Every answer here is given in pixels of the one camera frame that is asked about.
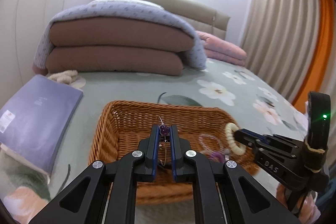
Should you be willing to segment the person's right hand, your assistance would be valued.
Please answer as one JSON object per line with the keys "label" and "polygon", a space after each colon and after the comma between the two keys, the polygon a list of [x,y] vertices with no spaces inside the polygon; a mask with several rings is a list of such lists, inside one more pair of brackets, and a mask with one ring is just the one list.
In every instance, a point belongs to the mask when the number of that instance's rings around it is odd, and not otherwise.
{"label": "person's right hand", "polygon": [[[286,187],[284,187],[282,184],[278,184],[276,189],[276,198],[285,207],[288,207],[286,203],[285,191]],[[311,193],[309,193],[304,200],[303,197],[300,197],[297,205],[298,205],[298,217],[301,218],[302,222],[306,222],[310,217],[312,217],[315,214],[317,208],[315,206],[313,196]]]}

